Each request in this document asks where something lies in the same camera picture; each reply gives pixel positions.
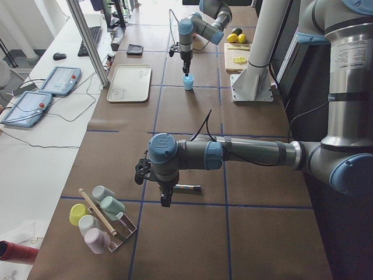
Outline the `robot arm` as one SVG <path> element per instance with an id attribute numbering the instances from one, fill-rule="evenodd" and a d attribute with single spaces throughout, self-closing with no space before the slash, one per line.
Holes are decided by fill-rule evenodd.
<path id="1" fill-rule="evenodd" d="M 231 75 L 235 102 L 259 101 L 265 70 L 279 35 L 280 24 L 291 1 L 263 1 L 251 48 L 249 65 Z M 170 56 L 181 53 L 183 72 L 189 74 L 192 35 L 197 33 L 218 44 L 232 19 L 223 1 L 200 1 L 200 11 L 215 19 L 207 24 L 194 13 L 178 24 L 180 42 L 170 47 Z M 350 196 L 372 195 L 372 1 L 301 1 L 298 42 L 330 43 L 328 101 L 298 114 L 294 121 L 328 105 L 328 131 L 320 142 L 269 142 L 211 136 L 206 116 L 189 140 L 176 141 L 170 134 L 154 135 L 145 158 L 135 167 L 135 181 L 158 182 L 163 207 L 170 207 L 179 170 L 221 168 L 223 161 L 241 161 L 260 166 L 292 166 Z"/>
<path id="2" fill-rule="evenodd" d="M 232 20 L 229 6 L 223 1 L 199 1 L 200 11 L 214 19 L 212 24 L 203 20 L 199 12 L 183 18 L 178 23 L 180 57 L 183 60 L 183 73 L 189 76 L 193 57 L 193 35 L 202 36 L 207 41 L 218 45 L 224 36 L 224 29 Z"/>

